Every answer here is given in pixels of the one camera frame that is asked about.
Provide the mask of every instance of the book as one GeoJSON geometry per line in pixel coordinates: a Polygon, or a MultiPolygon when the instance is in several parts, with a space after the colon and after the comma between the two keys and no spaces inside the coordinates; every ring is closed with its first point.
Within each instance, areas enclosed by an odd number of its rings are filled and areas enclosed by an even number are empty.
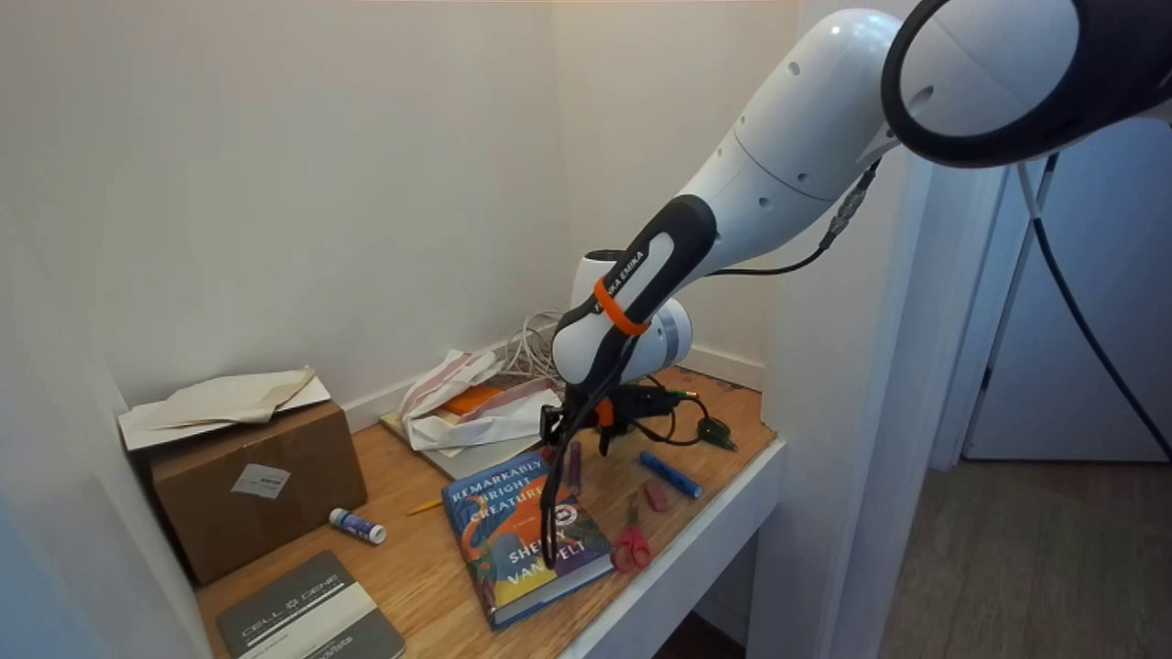
{"type": "Polygon", "coordinates": [[[444,488],[444,510],[494,631],[614,570],[610,542],[570,496],[557,496],[557,568],[542,560],[542,488],[549,461],[525,449],[444,488]]]}
{"type": "Polygon", "coordinates": [[[247,601],[228,609],[218,635],[234,659],[396,659],[400,631],[332,551],[313,551],[247,601]]]}

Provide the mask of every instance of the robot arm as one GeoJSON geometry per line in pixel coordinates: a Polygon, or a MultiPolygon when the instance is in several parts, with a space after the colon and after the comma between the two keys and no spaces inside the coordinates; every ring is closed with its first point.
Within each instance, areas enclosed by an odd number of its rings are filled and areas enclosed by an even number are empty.
{"type": "Polygon", "coordinates": [[[772,68],[705,164],[560,317],[568,401],[666,367],[631,354],[675,289],[785,244],[892,147],[874,95],[892,33],[887,16],[843,11],[772,68]]]}
{"type": "MultiPolygon", "coordinates": [[[[562,449],[610,387],[680,360],[675,289],[792,240],[888,147],[1009,164],[1136,114],[1172,119],[1168,0],[923,0],[901,25],[827,16],[557,323],[568,391],[545,438],[562,449]]],[[[551,560],[549,488],[542,510],[551,560]]]]}

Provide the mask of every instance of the blue object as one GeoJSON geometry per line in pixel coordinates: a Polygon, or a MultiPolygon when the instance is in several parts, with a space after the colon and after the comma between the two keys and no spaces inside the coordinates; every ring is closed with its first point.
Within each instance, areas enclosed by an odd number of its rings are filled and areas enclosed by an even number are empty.
{"type": "Polygon", "coordinates": [[[686,496],[691,496],[691,500],[703,494],[691,477],[686,477],[680,467],[660,461],[660,457],[649,452],[649,449],[638,452],[638,466],[645,466],[649,473],[655,473],[660,479],[666,479],[678,494],[686,494],[686,496]]]}
{"type": "Polygon", "coordinates": [[[372,521],[355,516],[350,510],[330,510],[330,527],[362,538],[371,544],[382,544],[388,538],[388,532],[372,521]]]}

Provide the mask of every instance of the pen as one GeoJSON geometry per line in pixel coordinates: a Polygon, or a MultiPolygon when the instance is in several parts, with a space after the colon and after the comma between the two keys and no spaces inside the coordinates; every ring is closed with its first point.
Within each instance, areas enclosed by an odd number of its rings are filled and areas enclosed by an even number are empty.
{"type": "Polygon", "coordinates": [[[439,510],[439,496],[406,510],[406,516],[422,516],[422,511],[429,511],[429,510],[439,510]]]}
{"type": "Polygon", "coordinates": [[[660,461],[655,452],[639,449],[638,466],[645,466],[649,473],[655,473],[660,479],[666,479],[675,491],[680,491],[686,496],[699,496],[699,482],[691,477],[686,477],[680,467],[660,461]]]}

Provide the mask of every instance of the box label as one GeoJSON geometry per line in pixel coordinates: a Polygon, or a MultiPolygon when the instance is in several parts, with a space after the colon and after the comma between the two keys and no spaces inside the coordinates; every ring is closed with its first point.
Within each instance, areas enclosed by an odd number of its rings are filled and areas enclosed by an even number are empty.
{"type": "Polygon", "coordinates": [[[234,479],[229,494],[254,494],[274,500],[291,473],[247,461],[234,479]]]}

